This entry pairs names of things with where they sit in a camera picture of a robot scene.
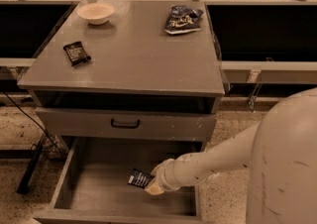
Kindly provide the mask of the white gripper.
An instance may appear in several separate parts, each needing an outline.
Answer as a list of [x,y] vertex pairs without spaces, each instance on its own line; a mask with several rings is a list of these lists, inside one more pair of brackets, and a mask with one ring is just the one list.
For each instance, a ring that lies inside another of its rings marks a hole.
[[152,171],[151,175],[155,177],[146,187],[145,192],[149,195],[161,195],[164,192],[177,191],[179,186],[171,182],[174,165],[174,159],[167,159],[158,164]]

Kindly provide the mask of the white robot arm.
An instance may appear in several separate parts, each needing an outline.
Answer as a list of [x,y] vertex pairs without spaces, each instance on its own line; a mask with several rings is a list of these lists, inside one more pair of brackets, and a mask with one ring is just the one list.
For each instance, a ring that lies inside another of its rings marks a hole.
[[274,105],[256,125],[217,146],[157,165],[150,195],[249,170],[247,224],[317,223],[317,89]]

